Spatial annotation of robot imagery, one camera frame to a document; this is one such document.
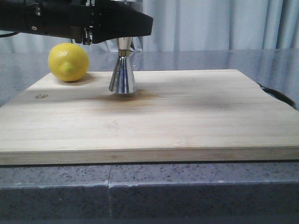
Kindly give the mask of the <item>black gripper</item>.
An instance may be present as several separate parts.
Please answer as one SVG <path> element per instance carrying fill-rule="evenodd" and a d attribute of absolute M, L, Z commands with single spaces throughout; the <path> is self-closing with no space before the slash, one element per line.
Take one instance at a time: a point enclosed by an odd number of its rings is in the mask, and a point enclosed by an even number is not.
<path fill-rule="evenodd" d="M 73 39 L 89 44 L 92 0 L 2 0 L 1 37 L 19 33 Z"/>

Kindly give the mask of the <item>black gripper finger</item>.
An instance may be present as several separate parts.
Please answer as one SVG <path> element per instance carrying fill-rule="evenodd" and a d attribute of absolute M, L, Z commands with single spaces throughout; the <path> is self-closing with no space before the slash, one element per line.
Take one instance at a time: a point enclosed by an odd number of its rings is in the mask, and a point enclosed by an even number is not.
<path fill-rule="evenodd" d="M 152 26 L 153 18 L 142 13 L 140 0 L 97 0 L 93 12 L 92 43 L 148 36 Z"/>

